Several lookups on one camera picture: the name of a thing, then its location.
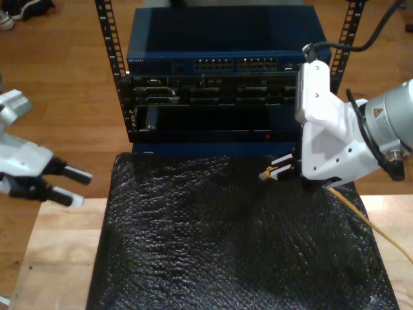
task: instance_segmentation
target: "warning label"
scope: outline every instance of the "warning label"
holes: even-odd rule
[[[381,111],[383,111],[382,108],[377,108],[377,109],[374,108],[374,109],[373,109],[374,117],[377,118],[377,117],[380,115]]]

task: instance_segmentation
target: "network device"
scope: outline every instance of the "network device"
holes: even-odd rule
[[[297,71],[302,48],[320,41],[313,6],[140,8],[127,61],[132,76],[265,75]]]

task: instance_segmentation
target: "black foam pad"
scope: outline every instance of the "black foam pad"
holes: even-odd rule
[[[87,309],[398,309],[371,229],[271,160],[120,155]]]

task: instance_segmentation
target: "black cable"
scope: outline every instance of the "black cable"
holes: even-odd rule
[[[380,152],[379,147],[374,142],[374,140],[370,137],[370,135],[366,132],[365,124],[366,119],[364,115],[361,113],[359,107],[357,106],[356,100],[353,97],[350,89],[346,89],[347,99],[351,102],[354,112],[356,113],[357,122],[359,125],[360,133],[368,147],[368,149],[373,153],[373,156],[378,162],[378,165],[383,168],[384,171],[388,173],[388,175],[393,178],[394,177],[394,167],[393,164],[386,159],[386,157]]]
[[[386,25],[387,21],[390,19],[390,16],[400,7],[405,2],[405,0],[397,0],[385,13],[385,15],[381,18],[381,21],[377,25],[376,29],[373,31],[372,36],[370,39],[363,45],[363,46],[348,46],[346,44],[342,43],[335,43],[335,42],[318,42],[314,44],[314,48],[316,50],[320,50],[321,48],[328,48],[328,47],[334,47],[342,50],[348,50],[351,52],[362,52],[369,47],[371,47],[374,43],[374,41],[377,39],[379,36],[380,32]]]

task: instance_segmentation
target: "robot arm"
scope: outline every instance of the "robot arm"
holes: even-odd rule
[[[0,191],[11,197],[81,207],[82,196],[53,187],[42,177],[63,175],[88,185],[91,174],[68,166],[51,150],[3,132],[5,125],[12,125],[31,109],[32,104],[20,91],[0,95]]]
[[[260,177],[301,177],[306,183],[335,187],[383,167],[393,180],[404,180],[403,157],[413,147],[413,80],[356,105],[358,111],[330,92],[327,64],[305,63],[297,78],[300,148],[273,161]],[[356,112],[364,114],[362,122]]]

